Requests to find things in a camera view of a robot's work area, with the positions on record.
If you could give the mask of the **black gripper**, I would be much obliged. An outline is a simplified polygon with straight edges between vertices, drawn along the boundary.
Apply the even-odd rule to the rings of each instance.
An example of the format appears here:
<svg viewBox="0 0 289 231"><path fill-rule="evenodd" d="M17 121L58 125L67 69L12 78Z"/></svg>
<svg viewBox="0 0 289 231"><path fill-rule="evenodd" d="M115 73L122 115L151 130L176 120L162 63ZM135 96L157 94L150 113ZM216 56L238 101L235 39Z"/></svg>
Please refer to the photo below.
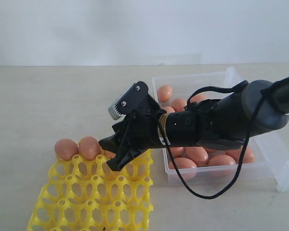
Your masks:
<svg viewBox="0 0 289 231"><path fill-rule="evenodd" d="M200 138L199 116L194 110L167 113L150 95L128 106L124 119L112 126L114 135L99 140L103 150L115 154L106 163L121 171L148 149L195 146Z"/></svg>

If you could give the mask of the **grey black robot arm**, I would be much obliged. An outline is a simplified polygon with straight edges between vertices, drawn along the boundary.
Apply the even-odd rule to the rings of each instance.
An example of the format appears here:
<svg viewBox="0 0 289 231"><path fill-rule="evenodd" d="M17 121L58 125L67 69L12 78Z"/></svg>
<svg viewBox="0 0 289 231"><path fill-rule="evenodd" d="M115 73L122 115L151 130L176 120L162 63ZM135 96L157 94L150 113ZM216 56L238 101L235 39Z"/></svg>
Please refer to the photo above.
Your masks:
<svg viewBox="0 0 289 231"><path fill-rule="evenodd" d="M248 137L283 128L289 121L289 77L276 82L242 81L231 88L202 87L224 93L223 99L188 102L181 112L167 113L147 85L131 85L108 109L116 120L114 134L99 141L115 154L108 166L122 170L148 149L202 146L215 150L241 147Z"/></svg>

